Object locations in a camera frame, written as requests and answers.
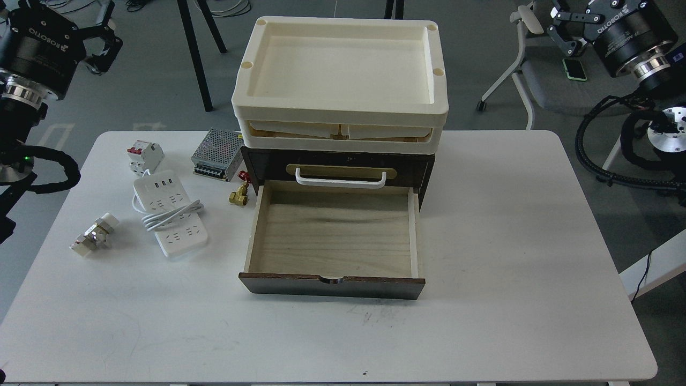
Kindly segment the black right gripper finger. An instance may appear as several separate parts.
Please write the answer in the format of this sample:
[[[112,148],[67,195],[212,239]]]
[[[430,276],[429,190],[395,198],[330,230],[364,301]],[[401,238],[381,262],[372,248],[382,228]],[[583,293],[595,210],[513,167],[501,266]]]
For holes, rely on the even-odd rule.
[[[547,34],[568,58],[580,57],[592,44],[585,38],[585,24],[581,23],[549,25]]]
[[[561,22],[574,22],[579,24],[601,23],[601,16],[598,14],[571,12],[571,8],[566,1],[552,1],[552,3],[553,8],[550,15],[556,25],[561,24]]]

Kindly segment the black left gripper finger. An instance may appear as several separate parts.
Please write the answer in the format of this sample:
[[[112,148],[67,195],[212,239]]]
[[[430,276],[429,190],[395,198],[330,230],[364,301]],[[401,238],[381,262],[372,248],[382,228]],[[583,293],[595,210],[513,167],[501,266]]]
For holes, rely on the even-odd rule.
[[[96,18],[96,24],[86,28],[72,29],[70,36],[74,37],[115,37],[115,32],[109,26],[115,3],[107,1],[100,9],[100,13]]]
[[[92,74],[101,75],[108,72],[113,61],[117,58],[118,52],[122,49],[122,39],[115,36],[114,33],[81,33],[80,37],[83,41],[100,38],[105,42],[100,54],[84,56],[83,63],[86,64]]]

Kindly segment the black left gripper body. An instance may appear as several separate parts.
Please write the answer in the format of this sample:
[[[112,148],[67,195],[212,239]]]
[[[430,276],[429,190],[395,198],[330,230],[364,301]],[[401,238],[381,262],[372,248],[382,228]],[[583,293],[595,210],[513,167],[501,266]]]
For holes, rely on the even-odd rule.
[[[14,9],[2,37],[1,68],[65,98],[78,63],[85,59],[76,24],[52,9]]]

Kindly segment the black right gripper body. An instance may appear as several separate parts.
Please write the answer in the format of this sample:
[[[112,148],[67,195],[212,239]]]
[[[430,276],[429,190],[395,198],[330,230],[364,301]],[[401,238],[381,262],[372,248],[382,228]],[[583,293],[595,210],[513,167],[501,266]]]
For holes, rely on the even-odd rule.
[[[652,1],[590,1],[586,10],[594,22],[585,25],[585,39],[613,78],[669,51],[678,41]]]

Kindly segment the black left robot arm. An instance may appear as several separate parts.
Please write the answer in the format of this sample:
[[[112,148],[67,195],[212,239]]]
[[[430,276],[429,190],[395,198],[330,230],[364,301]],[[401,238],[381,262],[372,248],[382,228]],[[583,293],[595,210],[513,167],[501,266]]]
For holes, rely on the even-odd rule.
[[[8,213],[25,192],[66,191],[80,179],[71,156],[26,142],[32,127],[45,118],[45,100],[64,99],[79,63],[94,74],[107,72],[123,45],[109,24],[112,1],[87,28],[39,1],[18,5],[8,10],[2,4],[7,22],[1,44],[2,240],[14,232],[16,223]]]

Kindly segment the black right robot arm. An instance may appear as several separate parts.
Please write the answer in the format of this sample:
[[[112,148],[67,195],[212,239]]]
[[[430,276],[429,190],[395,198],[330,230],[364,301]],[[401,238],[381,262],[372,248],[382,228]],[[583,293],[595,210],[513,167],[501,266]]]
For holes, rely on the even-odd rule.
[[[684,205],[684,65],[670,49],[678,35],[653,1],[590,1],[583,12],[554,1],[547,34],[567,57],[593,47],[608,75],[631,75],[638,88],[625,96],[603,98],[581,122],[575,139],[578,161],[598,181],[677,196]],[[620,151],[639,168],[669,171],[670,180],[640,179],[613,173],[585,151],[588,125],[617,104],[630,111],[620,130]]]

